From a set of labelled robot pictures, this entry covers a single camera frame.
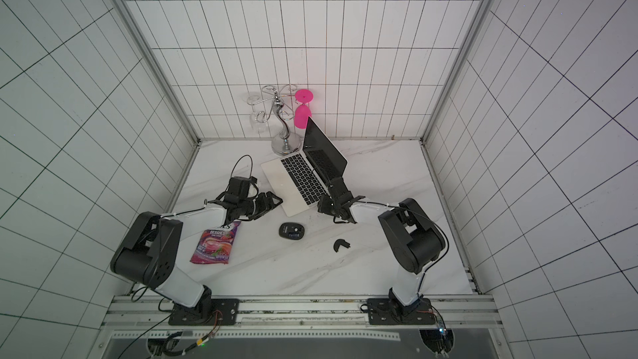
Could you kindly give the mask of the silver laptop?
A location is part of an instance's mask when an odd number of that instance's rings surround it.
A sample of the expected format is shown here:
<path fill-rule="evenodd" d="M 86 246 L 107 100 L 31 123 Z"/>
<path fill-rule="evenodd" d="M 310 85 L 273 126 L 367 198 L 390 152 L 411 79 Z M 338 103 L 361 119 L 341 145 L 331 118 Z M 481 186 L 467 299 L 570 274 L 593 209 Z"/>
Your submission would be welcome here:
<path fill-rule="evenodd" d="M 286 216 L 293 217 L 317 206 L 327 186 L 342 177 L 347 159 L 312 118 L 299 153 L 261 164 L 272 192 L 282 199 Z"/>

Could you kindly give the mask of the black mouse battery cover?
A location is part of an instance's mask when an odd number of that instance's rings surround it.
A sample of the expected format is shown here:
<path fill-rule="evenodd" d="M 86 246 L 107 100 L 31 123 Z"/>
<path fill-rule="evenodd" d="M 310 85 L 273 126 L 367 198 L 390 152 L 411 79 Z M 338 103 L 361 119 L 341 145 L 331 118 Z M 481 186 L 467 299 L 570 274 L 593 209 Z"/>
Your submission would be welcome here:
<path fill-rule="evenodd" d="M 338 253 L 341 248 L 350 249 L 351 245 L 345 239 L 337 239 L 333 244 L 333 250 Z"/>

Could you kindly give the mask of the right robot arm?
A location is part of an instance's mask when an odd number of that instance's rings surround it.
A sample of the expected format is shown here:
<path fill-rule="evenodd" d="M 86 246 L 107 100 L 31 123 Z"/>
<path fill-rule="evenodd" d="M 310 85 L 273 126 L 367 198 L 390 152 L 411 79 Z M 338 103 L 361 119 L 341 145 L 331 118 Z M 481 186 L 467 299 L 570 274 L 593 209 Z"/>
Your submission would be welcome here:
<path fill-rule="evenodd" d="M 414 199 L 398 204 L 368 201 L 363 195 L 354 196 L 342 177 L 337 177 L 328 182 L 318 212 L 332 216 L 337 224 L 380 226 L 399 264 L 388 297 L 362 304 L 370 325 L 435 325 L 446 332 L 445 321 L 420 289 L 427 271 L 447 254 L 450 243 Z"/>

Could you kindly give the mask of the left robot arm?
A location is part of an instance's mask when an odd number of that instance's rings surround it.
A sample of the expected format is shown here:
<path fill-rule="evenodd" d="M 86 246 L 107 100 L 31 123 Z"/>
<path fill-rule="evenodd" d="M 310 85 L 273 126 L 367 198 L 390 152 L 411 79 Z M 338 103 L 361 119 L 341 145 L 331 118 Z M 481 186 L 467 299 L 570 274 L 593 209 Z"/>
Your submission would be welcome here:
<path fill-rule="evenodd" d="M 201 234 L 235 221 L 261 218 L 283 203 L 272 192 L 261 192 L 257 179 L 236 176 L 217 198 L 199 209 L 180 213 L 143 212 L 116 249 L 110 269 L 173 302 L 169 316 L 173 326 L 208 326 L 214 320 L 234 324 L 230 307 L 214 299 L 210 288 L 191 279 L 176 264 L 184 229 Z"/>

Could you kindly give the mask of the black wireless mouse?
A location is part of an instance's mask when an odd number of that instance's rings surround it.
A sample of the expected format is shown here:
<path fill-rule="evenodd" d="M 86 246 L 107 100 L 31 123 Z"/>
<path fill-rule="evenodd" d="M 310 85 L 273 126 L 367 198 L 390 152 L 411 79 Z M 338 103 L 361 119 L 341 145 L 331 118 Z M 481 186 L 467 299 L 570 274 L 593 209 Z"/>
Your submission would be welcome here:
<path fill-rule="evenodd" d="M 283 239 L 299 241 L 305 235 L 305 227 L 299 223 L 285 222 L 280 225 L 278 235 Z"/>

